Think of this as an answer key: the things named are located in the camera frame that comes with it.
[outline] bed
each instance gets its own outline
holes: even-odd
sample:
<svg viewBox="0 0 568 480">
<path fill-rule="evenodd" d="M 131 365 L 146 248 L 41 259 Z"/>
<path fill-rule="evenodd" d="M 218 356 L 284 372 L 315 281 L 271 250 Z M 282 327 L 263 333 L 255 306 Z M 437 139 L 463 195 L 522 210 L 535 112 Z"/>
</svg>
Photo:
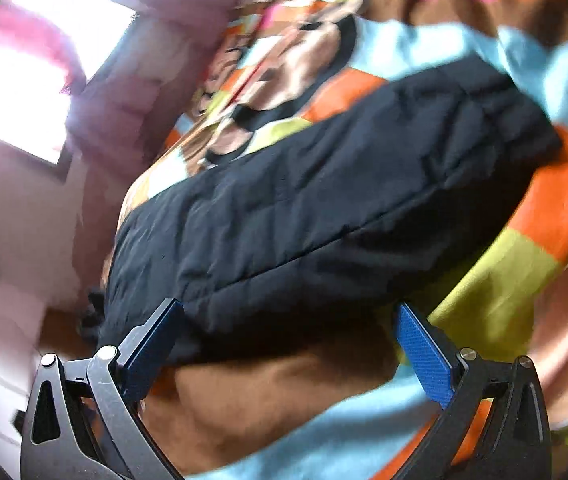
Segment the bed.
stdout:
<svg viewBox="0 0 568 480">
<path fill-rule="evenodd" d="M 344 29 L 317 32 L 346 17 L 355 41 L 336 66 Z M 539 164 L 488 243 L 418 272 L 405 296 L 460 348 L 507 362 L 532 357 L 559 474 L 568 464 L 568 0 L 243 0 L 165 152 L 126 196 L 104 268 L 100 344 L 118 343 L 113 327 L 129 330 L 147 316 L 112 302 L 121 298 L 113 276 L 122 247 L 147 243 L 131 240 L 136 211 L 203 174 L 230 175 L 292 146 L 387 84 L 471 55 L 543 111 L 562 147 Z M 258 111 L 257 120 L 240 124 L 238 108 Z M 364 302 L 369 316 L 289 331 L 285 344 L 269 333 L 276 344 L 246 355 L 166 367 L 145 401 L 146 428 L 189 479 L 392 478 L 438 407 L 389 336 L 391 302 L 376 298 Z M 483 404 L 456 461 L 469 456 L 487 416 Z"/>
</svg>

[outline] blue textured pad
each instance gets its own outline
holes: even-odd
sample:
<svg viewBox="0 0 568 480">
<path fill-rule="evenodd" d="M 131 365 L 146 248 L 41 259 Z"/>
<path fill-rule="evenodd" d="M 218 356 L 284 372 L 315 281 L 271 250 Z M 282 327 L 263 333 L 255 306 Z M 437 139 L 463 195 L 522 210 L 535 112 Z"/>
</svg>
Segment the blue textured pad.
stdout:
<svg viewBox="0 0 568 480">
<path fill-rule="evenodd" d="M 395 335 L 427 397 L 446 409 L 453 397 L 452 370 L 411 309 L 398 307 Z"/>
</svg>

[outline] patterned blanket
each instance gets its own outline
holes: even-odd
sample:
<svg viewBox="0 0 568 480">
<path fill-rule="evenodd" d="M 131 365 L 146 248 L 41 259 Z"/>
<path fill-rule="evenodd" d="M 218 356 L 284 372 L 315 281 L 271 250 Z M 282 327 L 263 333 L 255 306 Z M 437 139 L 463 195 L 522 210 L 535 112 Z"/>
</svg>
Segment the patterned blanket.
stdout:
<svg viewBox="0 0 568 480">
<path fill-rule="evenodd" d="M 349 14 L 357 27 L 350 46 L 337 26 Z M 544 110 L 562 138 L 563 152 L 535 174 L 490 247 L 415 291 L 411 300 L 458 346 L 472 346 L 486 359 L 531 355 L 552 429 L 566 452 L 568 0 L 244 0 L 192 109 L 177 121 L 165 154 L 131 187 L 120 222 L 176 182 L 286 136 L 303 135 L 309 125 L 347 110 L 387 81 L 473 52 L 507 73 Z M 238 105 L 261 111 L 249 128 L 230 120 Z M 381 310 L 382 324 L 387 314 Z M 257 368 L 264 373 L 268 367 L 251 369 L 257 374 Z M 150 408 L 145 421 L 153 426 L 155 418 L 151 433 L 175 465 L 197 479 L 390 478 L 437 413 L 410 366 L 400 364 L 391 380 L 381 374 L 376 388 L 366 383 L 342 391 L 331 397 L 331 407 L 318 404 L 285 432 L 264 430 L 258 438 L 238 430 L 233 434 L 242 451 L 224 454 L 219 445 L 215 454 L 209 452 L 215 447 L 212 437 L 200 442 L 201 456 L 194 460 L 162 439 L 157 421 L 168 420 L 171 410 L 191 410 L 183 417 L 192 422 L 193 413 L 217 406 L 222 393 L 211 394 L 207 406 L 194 408 L 193 399 L 186 406 L 179 389 L 184 373 L 176 372 L 178 395 L 162 397 L 163 408 Z M 240 372 L 232 364 L 206 373 L 209 390 Z M 245 368 L 241 374 L 247 380 Z M 260 377 L 260 385 L 268 381 L 267 374 Z M 234 406 L 249 410 L 240 400 Z M 466 447 L 472 449 L 486 412 L 478 412 Z M 464 456 L 462 449 L 459 458 Z"/>
</svg>

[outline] window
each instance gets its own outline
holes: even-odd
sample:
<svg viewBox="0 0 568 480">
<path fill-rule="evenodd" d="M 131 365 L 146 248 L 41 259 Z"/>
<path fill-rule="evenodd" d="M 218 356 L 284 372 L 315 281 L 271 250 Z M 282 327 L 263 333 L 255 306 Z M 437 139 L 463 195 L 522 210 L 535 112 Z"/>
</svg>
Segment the window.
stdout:
<svg viewBox="0 0 568 480">
<path fill-rule="evenodd" d="M 0 140 L 57 165 L 69 89 L 97 72 L 133 17 L 110 0 L 0 0 Z"/>
</svg>

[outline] folded black clothing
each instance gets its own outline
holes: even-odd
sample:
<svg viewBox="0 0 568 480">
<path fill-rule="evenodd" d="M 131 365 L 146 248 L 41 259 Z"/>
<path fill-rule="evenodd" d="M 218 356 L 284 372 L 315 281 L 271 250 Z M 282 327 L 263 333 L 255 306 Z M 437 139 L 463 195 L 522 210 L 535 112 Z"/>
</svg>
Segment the folded black clothing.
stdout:
<svg viewBox="0 0 568 480">
<path fill-rule="evenodd" d="M 264 352 L 366 316 L 493 240 L 561 147 L 542 110 L 469 56 L 175 184 L 117 237 L 100 344 L 164 298 L 171 364 Z"/>
</svg>

